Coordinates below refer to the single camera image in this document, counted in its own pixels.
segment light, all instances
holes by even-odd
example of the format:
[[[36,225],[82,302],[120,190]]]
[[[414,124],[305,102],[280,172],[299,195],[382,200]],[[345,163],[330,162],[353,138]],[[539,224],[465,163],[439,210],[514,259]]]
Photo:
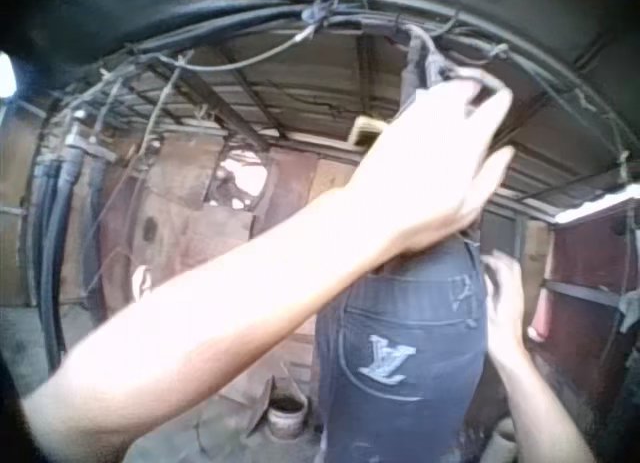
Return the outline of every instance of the light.
[[[619,191],[617,193],[610,193],[603,196],[602,198],[598,198],[595,201],[584,203],[578,208],[558,213],[556,215],[556,223],[569,223],[570,221],[577,220],[578,218],[582,218],[583,216],[591,215],[593,213],[597,213],[598,211],[604,210],[605,208],[609,208],[611,206],[615,206],[631,198],[640,198],[640,184],[633,183],[625,187],[622,191]]]
[[[12,97],[17,89],[16,75],[13,72],[9,55],[0,52],[0,98]]]

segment floor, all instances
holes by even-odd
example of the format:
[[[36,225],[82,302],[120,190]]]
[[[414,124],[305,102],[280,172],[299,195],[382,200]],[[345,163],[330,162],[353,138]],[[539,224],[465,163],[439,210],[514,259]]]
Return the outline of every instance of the floor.
[[[65,337],[73,346],[91,330],[79,305],[62,311]],[[18,391],[26,396],[47,378],[44,341],[33,308],[0,308],[0,351]],[[308,431],[292,442],[274,439],[264,424],[246,436],[251,409],[225,397],[212,397],[140,438],[125,463],[311,463],[319,437]]]

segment forearm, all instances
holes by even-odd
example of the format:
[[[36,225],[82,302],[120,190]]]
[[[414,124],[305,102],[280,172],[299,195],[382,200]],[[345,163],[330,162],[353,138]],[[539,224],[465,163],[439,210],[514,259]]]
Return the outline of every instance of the forearm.
[[[117,314],[26,402],[36,438],[50,452],[79,433],[124,444],[221,389],[392,256],[354,211],[325,196]]]
[[[507,389],[524,463],[595,462],[577,426],[524,349],[496,367]]]

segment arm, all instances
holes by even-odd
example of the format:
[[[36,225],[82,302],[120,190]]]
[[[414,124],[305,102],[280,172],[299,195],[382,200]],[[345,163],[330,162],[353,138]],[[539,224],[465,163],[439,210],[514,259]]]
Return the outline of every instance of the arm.
[[[346,188],[89,335],[24,404],[39,445],[60,461],[113,458],[221,389],[366,271],[473,221],[513,154],[507,148],[483,163],[511,95],[468,116],[476,91],[455,82],[423,95]],[[425,114],[445,123],[425,125]]]
[[[520,265],[500,253],[485,257],[499,295],[489,287],[489,354],[507,389],[516,441],[525,463],[595,463],[582,434],[536,370],[522,341]]]

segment denim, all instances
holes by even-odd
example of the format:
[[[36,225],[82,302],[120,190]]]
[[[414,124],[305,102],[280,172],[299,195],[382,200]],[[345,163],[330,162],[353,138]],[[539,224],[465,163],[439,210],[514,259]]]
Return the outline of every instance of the denim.
[[[476,245],[451,238],[318,315],[326,463],[429,463],[455,445],[487,347],[480,265]]]

